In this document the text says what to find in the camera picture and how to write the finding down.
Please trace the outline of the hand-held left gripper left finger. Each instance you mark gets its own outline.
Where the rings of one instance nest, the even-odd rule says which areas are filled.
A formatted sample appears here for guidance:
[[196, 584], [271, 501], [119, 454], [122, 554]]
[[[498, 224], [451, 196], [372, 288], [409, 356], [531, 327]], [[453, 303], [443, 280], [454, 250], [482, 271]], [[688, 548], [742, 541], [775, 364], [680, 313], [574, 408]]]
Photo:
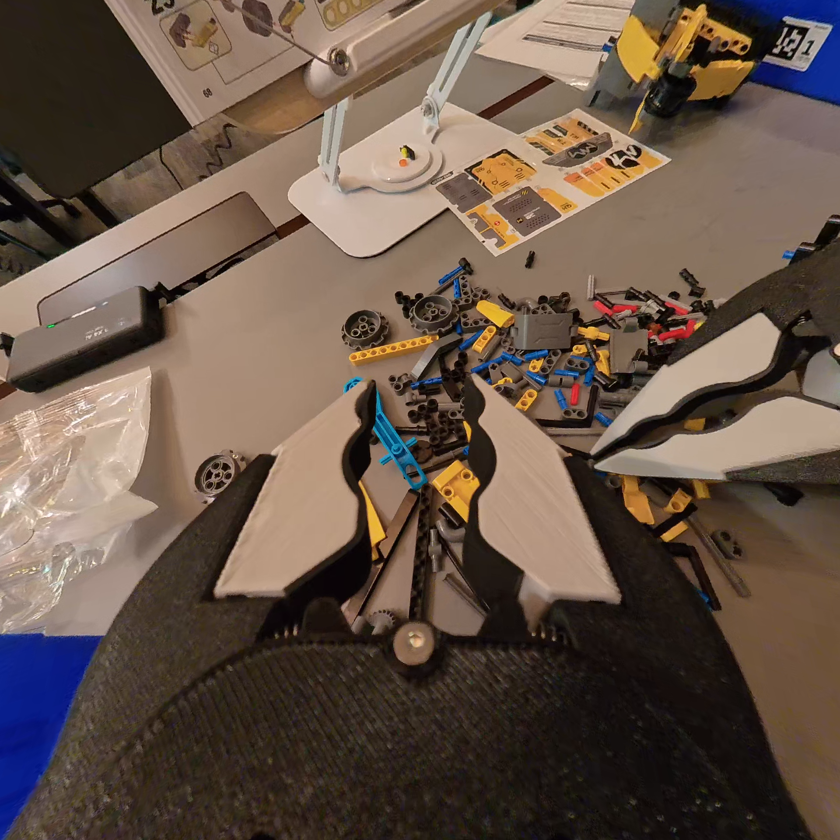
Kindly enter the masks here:
[[273, 451], [254, 506], [217, 578], [217, 599], [288, 596], [362, 542], [371, 558], [359, 487], [366, 467], [351, 464], [361, 443], [370, 460], [375, 384], [359, 381]]

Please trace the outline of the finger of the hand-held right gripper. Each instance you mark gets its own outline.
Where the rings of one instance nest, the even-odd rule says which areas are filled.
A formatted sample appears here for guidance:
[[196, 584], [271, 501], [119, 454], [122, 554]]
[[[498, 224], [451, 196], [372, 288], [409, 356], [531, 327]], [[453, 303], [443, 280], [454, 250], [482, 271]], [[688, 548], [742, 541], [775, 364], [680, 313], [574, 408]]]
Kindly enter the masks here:
[[724, 480], [752, 467], [838, 450], [836, 407], [786, 395], [760, 403], [710, 432], [677, 433], [658, 444], [593, 454], [597, 469], [627, 475]]
[[[765, 314], [756, 313], [715, 338], [705, 336], [705, 332], [703, 329], [694, 335], [702, 340], [700, 346], [679, 360], [671, 360], [653, 376], [605, 430], [591, 456], [654, 445], [677, 433], [688, 432], [675, 430], [658, 441], [642, 441], [657, 429], [687, 419], [688, 415], [719, 398], [762, 390], [776, 380], [776, 373], [785, 375], [783, 360], [791, 343]], [[814, 402], [809, 396], [781, 396], [799, 396]]]

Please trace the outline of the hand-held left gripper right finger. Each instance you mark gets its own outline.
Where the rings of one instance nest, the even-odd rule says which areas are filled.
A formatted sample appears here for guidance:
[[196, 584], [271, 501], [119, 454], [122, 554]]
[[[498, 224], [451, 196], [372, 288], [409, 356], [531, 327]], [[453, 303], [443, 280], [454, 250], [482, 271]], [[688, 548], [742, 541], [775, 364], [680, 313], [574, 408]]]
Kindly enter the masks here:
[[619, 605], [621, 592], [569, 456], [483, 378], [465, 383], [469, 500], [463, 566], [491, 610], [534, 629], [556, 602]]

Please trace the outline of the pile of toy building pieces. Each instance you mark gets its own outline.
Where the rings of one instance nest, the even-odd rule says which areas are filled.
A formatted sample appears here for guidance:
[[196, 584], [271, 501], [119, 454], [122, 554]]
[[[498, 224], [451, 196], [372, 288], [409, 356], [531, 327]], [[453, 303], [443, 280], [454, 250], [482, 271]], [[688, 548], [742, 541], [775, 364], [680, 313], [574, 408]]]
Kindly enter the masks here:
[[499, 293], [494, 302], [488, 289], [471, 284], [472, 274], [472, 265], [461, 259], [431, 294], [395, 294], [407, 321], [420, 298], [443, 295], [453, 301], [458, 321], [448, 332], [426, 336], [416, 331], [416, 337], [389, 343], [390, 323], [381, 313], [387, 320], [384, 341], [350, 354], [350, 362], [360, 366], [420, 353], [411, 371], [388, 380], [394, 393], [406, 398], [408, 425], [395, 430], [402, 439], [416, 440], [411, 452], [425, 476], [436, 472], [434, 486], [443, 501], [438, 517], [457, 532], [464, 530], [468, 508], [468, 375], [483, 377], [523, 413], [548, 389], [560, 415], [538, 418], [543, 429], [567, 434], [578, 427], [607, 428], [613, 421], [609, 412], [629, 406], [640, 392], [638, 377], [648, 371], [644, 365], [663, 360], [657, 352], [671, 350], [663, 340], [685, 338], [698, 326], [702, 306], [711, 306], [701, 301], [685, 309], [675, 304], [675, 293], [659, 299], [632, 290], [632, 303], [615, 306], [595, 296], [602, 316], [584, 322], [566, 291], [517, 301]]

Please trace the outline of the small yellow toy wheel assembly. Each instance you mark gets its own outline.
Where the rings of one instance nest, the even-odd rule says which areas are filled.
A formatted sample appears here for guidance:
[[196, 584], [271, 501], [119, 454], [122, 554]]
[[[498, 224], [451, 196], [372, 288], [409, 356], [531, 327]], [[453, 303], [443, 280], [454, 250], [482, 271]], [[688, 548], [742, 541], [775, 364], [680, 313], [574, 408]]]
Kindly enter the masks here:
[[796, 250], [786, 250], [783, 254], [783, 260], [793, 264], [823, 250], [839, 236], [839, 225], [839, 214], [833, 214], [825, 221], [815, 241], [804, 241], [799, 244]]

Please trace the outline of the dark grey toy wheel hub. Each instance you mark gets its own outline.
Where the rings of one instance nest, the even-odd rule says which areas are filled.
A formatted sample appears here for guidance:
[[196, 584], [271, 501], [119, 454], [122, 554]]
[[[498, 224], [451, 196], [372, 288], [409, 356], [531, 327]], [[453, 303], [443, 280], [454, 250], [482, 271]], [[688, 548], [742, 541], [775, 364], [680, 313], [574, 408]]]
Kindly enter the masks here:
[[247, 463], [246, 457], [232, 449], [205, 458], [193, 478], [199, 501], [207, 505], [215, 500], [245, 470]]
[[409, 313], [413, 328], [426, 336], [440, 336], [451, 330], [458, 320], [457, 305], [443, 295], [421, 297]]
[[376, 310], [358, 310], [344, 322], [342, 341], [352, 350], [366, 350], [384, 341], [387, 320]]

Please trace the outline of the blue plastic bin white tag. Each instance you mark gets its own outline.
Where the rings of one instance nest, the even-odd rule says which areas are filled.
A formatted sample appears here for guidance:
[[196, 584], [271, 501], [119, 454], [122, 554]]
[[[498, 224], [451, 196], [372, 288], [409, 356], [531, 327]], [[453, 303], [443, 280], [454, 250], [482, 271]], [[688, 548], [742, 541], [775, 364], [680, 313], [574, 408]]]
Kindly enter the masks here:
[[839, 103], [839, 2], [751, 1], [780, 24], [750, 81]]

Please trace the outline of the clear plastic bag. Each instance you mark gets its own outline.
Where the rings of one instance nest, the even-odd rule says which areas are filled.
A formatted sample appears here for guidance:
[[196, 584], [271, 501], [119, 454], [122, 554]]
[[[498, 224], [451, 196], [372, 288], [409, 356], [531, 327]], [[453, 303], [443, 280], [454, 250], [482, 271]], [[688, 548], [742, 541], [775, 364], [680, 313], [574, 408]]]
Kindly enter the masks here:
[[149, 367], [1, 426], [1, 631], [27, 633], [157, 505], [132, 492], [151, 421]]

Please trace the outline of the yellow grey sticker sheet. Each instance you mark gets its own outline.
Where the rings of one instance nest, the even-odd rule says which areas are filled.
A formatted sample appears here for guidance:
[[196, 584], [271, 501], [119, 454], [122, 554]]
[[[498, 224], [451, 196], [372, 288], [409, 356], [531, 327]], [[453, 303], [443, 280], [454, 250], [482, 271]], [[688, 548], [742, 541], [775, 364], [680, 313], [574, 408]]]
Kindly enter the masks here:
[[498, 255], [669, 162], [576, 108], [515, 134], [435, 186], [448, 209]]

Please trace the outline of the black power bank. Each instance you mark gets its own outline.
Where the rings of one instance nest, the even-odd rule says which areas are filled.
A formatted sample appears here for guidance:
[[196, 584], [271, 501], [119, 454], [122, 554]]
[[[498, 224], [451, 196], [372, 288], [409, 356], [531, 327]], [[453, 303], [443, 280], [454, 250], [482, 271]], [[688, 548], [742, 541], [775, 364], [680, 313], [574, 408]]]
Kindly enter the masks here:
[[138, 352], [165, 336], [161, 295], [133, 287], [63, 320], [2, 334], [5, 381], [40, 393]]

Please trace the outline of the large yellow toy vehicle model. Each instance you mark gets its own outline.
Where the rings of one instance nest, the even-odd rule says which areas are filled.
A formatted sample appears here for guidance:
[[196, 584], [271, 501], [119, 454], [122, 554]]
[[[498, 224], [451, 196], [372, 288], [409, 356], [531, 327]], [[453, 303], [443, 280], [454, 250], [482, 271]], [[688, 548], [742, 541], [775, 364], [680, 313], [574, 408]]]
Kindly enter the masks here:
[[637, 101], [627, 133], [638, 137], [685, 106], [722, 109], [781, 28], [755, 2], [637, 1], [592, 80], [589, 104]]

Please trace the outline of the white book stand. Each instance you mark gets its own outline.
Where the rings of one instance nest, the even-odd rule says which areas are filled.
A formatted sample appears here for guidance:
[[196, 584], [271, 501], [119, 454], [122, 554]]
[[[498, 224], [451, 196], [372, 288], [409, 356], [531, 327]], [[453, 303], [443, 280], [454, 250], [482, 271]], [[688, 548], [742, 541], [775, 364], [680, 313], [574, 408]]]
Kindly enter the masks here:
[[[310, 94], [302, 70], [284, 77], [236, 104], [231, 119], [260, 132], [288, 133], [322, 114], [318, 168], [295, 181], [290, 203], [336, 246], [351, 257], [377, 256], [446, 209], [436, 180], [474, 160], [478, 153], [503, 145], [507, 132], [472, 112], [448, 103], [462, 70], [500, 4], [471, 23], [424, 36], [408, 50], [358, 79], [349, 91], [324, 100]], [[435, 78], [420, 104], [346, 151], [341, 151], [344, 122], [353, 96], [385, 74], [402, 67], [430, 46], [452, 36]], [[403, 145], [415, 161], [398, 165]]]

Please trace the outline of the stack of printed papers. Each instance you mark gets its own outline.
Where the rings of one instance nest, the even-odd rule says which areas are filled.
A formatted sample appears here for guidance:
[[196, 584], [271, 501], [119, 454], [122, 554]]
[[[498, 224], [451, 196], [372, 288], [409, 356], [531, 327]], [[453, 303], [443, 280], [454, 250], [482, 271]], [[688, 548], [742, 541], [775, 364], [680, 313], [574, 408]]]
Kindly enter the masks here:
[[633, 1], [536, 2], [489, 26], [477, 54], [586, 89], [633, 6]]

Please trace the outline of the building instruction booklet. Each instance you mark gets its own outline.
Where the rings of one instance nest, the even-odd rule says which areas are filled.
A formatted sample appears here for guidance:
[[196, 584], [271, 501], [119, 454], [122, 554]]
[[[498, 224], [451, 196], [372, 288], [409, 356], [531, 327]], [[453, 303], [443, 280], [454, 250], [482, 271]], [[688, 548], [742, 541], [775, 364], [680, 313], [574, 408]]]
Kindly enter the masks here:
[[318, 100], [490, 2], [112, 1], [109, 10], [191, 125], [296, 70]]

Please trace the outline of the light blue toy frame piece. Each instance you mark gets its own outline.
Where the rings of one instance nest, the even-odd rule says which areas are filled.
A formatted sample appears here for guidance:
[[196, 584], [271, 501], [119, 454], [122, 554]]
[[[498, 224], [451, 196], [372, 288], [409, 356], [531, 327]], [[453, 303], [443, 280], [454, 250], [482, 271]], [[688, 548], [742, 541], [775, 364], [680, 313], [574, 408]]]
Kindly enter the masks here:
[[385, 415], [375, 383], [373, 381], [369, 381], [369, 383], [371, 383], [370, 391], [375, 395], [375, 409], [371, 408], [371, 397], [369, 395], [363, 395], [361, 407], [355, 408], [356, 424], [343, 449], [343, 477], [347, 481], [350, 481], [351, 478], [361, 478], [370, 462], [370, 451], [364, 448], [362, 433], [372, 431], [386, 449], [386, 455], [380, 459], [380, 463], [382, 465], [389, 462], [396, 464], [410, 489], [419, 492], [427, 485], [427, 477], [411, 452], [411, 447], [417, 441], [414, 438], [407, 442], [402, 440]]

